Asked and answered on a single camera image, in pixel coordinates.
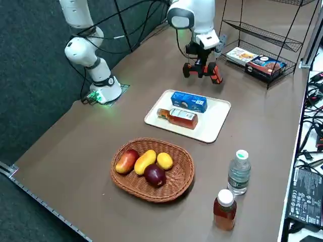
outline water bottle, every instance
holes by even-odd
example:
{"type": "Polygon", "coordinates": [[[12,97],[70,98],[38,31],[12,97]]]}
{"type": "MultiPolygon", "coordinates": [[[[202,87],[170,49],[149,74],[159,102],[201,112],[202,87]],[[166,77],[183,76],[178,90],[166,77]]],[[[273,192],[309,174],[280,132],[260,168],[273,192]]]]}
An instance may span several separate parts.
{"type": "Polygon", "coordinates": [[[251,165],[248,152],[238,150],[236,157],[230,162],[228,175],[228,189],[234,195],[241,195],[247,191],[251,165]]]}

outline wicker basket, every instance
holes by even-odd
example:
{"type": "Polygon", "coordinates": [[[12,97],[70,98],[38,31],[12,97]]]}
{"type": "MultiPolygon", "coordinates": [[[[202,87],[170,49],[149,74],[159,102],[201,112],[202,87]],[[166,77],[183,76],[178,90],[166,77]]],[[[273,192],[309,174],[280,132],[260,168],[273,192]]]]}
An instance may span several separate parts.
{"type": "Polygon", "coordinates": [[[150,202],[168,202],[179,197],[191,184],[194,177],[194,164],[190,154],[177,145],[168,142],[139,138],[122,146],[115,154],[111,163],[111,177],[114,183],[139,198],[150,202]],[[139,155],[147,150],[154,150],[157,154],[166,152],[173,159],[173,167],[166,171],[166,184],[160,188],[149,185],[144,176],[138,176],[134,171],[127,175],[115,171],[115,166],[124,152],[135,149],[139,155]]]}

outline glass bottle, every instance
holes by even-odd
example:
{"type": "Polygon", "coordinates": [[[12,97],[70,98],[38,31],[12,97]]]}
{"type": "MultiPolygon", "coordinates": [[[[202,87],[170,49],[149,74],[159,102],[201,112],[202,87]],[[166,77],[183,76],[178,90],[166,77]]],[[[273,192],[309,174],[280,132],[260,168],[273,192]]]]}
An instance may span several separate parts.
{"type": "Polygon", "coordinates": [[[232,230],[237,212],[237,202],[227,189],[219,192],[214,201],[213,214],[216,226],[223,230],[232,230]]]}
{"type": "Polygon", "coordinates": [[[159,108],[157,111],[158,117],[167,119],[171,124],[179,125],[189,129],[195,129],[197,125],[197,114],[183,111],[177,108],[166,110],[159,108]]]}
{"type": "Polygon", "coordinates": [[[251,164],[249,154],[245,150],[238,150],[236,157],[230,162],[228,174],[228,189],[235,195],[244,194],[250,178],[251,164]]]}

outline brown liquid bottle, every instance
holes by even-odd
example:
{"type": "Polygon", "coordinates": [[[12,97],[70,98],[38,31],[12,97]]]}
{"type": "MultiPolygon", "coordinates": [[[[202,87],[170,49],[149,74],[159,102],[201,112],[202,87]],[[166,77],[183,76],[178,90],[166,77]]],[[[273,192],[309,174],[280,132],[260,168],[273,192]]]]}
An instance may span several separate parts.
{"type": "Polygon", "coordinates": [[[227,189],[219,192],[214,201],[213,214],[216,226],[223,230],[232,230],[237,212],[237,202],[227,189]]]}
{"type": "Polygon", "coordinates": [[[167,119],[171,124],[186,127],[192,130],[195,129],[197,125],[197,114],[177,108],[172,108],[171,110],[159,108],[157,115],[158,117],[167,119]]]}

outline snack box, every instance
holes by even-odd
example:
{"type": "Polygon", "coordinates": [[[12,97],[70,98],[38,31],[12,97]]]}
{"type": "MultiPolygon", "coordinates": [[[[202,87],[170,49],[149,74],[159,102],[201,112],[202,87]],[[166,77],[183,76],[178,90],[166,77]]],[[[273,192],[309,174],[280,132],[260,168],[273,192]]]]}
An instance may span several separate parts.
{"type": "Polygon", "coordinates": [[[229,61],[237,63],[239,65],[245,66],[246,63],[256,58],[258,55],[248,52],[242,48],[235,47],[234,49],[230,50],[226,53],[227,58],[229,61]]]}
{"type": "Polygon", "coordinates": [[[207,100],[205,97],[185,92],[174,92],[171,100],[174,106],[186,108],[192,111],[204,113],[207,109],[207,100]]]}
{"type": "Polygon", "coordinates": [[[276,59],[261,54],[246,64],[245,72],[270,83],[280,75],[284,67],[286,63],[279,60],[276,62],[276,59]]]}

